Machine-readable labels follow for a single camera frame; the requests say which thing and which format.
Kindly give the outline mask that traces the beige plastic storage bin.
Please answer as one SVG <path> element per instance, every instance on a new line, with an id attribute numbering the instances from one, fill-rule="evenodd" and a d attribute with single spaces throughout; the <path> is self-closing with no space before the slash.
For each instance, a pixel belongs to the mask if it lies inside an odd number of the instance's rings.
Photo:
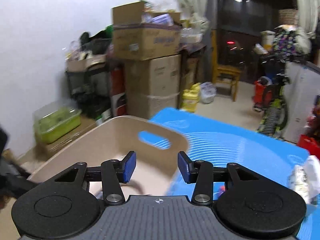
<path id="1" fill-rule="evenodd" d="M 77 162 L 89 167 L 137 154 L 131 180 L 121 186 L 124 196 L 162 196 L 177 171 L 177 154 L 187 152 L 187 139 L 178 132 L 134 116 L 119 116 L 90 130 L 51 157 L 29 177 L 41 183 Z"/>

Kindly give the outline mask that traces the cardboard box under container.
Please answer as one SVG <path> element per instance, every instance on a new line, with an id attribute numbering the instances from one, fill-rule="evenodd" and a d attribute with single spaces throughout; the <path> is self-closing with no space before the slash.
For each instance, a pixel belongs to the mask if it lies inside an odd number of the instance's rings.
<path id="1" fill-rule="evenodd" d="M 41 142 L 38 135 L 35 135 L 35 154 L 38 158 L 51 158 L 53 155 L 57 154 L 59 151 L 68 146 L 71 142 L 75 141 L 85 133 L 90 130 L 96 128 L 97 124 L 94 119 L 90 119 L 85 117 L 84 115 L 80 115 L 81 124 L 71 130 L 69 133 L 65 134 L 61 138 L 57 139 L 57 141 L 46 144 Z"/>

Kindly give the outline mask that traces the green lidded food container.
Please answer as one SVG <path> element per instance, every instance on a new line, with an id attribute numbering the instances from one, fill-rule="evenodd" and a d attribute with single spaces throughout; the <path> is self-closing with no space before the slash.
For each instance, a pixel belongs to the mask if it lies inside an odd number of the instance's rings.
<path id="1" fill-rule="evenodd" d="M 54 101 L 33 113 L 35 135 L 40 142 L 51 144 L 80 126 L 80 115 L 75 101 Z"/>

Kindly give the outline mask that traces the yellow oil jug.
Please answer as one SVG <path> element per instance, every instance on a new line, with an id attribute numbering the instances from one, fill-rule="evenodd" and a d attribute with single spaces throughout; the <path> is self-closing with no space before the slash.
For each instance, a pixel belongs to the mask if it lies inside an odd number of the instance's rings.
<path id="1" fill-rule="evenodd" d="M 190 89 L 185 89 L 182 94 L 181 109 L 189 113 L 195 113 L 200 100 L 200 83 L 193 84 Z"/>

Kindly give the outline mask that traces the clear plastic bag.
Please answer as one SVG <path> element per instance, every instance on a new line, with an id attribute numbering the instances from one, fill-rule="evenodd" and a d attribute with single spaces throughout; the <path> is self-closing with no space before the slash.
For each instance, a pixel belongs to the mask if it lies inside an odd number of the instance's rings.
<path id="1" fill-rule="evenodd" d="M 211 82 L 200 84 L 200 101 L 209 104 L 214 101 L 216 96 L 216 87 Z"/>

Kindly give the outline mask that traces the black shelf rack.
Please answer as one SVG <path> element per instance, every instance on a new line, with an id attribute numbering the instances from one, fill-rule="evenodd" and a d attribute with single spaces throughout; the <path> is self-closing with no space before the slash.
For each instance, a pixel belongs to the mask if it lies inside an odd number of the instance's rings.
<path id="1" fill-rule="evenodd" d="M 112 117 L 108 68 L 105 62 L 96 60 L 79 70 L 67 68 L 65 74 L 69 96 L 83 115 L 100 122 Z"/>

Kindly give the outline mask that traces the green black bicycle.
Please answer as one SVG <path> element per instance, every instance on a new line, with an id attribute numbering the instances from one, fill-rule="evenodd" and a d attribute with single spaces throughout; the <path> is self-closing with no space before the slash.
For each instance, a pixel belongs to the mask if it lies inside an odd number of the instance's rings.
<path id="1" fill-rule="evenodd" d="M 264 88 L 261 103 L 257 105 L 257 108 L 263 111 L 263 117 L 257 129 L 258 133 L 282 140 L 281 134 L 289 119 L 284 87 L 290 82 L 286 74 L 279 73 L 272 83 Z"/>

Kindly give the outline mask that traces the large stacked cardboard box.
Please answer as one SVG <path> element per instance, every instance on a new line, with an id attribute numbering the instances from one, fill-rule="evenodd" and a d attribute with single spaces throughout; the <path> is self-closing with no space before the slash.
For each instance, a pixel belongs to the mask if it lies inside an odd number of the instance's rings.
<path id="1" fill-rule="evenodd" d="M 127 113 L 150 119 L 166 107 L 176 108 L 180 63 L 180 55 L 146 61 L 125 61 Z"/>

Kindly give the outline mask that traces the wooden chair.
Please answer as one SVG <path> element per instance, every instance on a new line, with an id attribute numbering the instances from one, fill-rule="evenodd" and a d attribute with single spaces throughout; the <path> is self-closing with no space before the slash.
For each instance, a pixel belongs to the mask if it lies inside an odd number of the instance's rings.
<path id="1" fill-rule="evenodd" d="M 230 93 L 233 102 L 236 102 L 238 95 L 238 85 L 242 71 L 234 66 L 218 64 L 217 53 L 217 30 L 211 31 L 211 65 L 212 65 L 212 83 L 213 84 L 229 84 Z"/>

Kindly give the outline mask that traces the white tissue pack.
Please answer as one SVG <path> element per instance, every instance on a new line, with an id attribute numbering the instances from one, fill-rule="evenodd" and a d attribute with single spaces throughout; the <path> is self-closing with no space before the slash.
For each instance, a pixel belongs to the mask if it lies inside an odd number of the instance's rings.
<path id="1" fill-rule="evenodd" d="M 317 205 L 319 196 L 319 159 L 310 155 L 303 165 L 295 165 L 289 176 L 289 188 L 307 205 Z"/>

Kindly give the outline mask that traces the white chest freezer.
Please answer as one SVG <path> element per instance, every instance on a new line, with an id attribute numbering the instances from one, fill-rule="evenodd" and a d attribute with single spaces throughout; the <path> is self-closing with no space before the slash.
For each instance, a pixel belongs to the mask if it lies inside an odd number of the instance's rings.
<path id="1" fill-rule="evenodd" d="M 307 118 L 311 115 L 319 95 L 319 67 L 310 62 L 288 62 L 286 74 L 290 78 L 290 84 L 284 87 L 289 113 L 283 138 L 297 143 L 300 135 L 305 132 Z"/>

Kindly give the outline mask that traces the top open cardboard box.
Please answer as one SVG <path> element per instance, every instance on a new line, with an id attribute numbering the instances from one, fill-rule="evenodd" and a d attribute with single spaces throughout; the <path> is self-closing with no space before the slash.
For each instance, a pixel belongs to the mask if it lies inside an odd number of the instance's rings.
<path id="1" fill-rule="evenodd" d="M 145 61 L 178 54 L 181 13 L 157 11 L 144 0 L 112 9 L 113 48 L 119 59 Z"/>

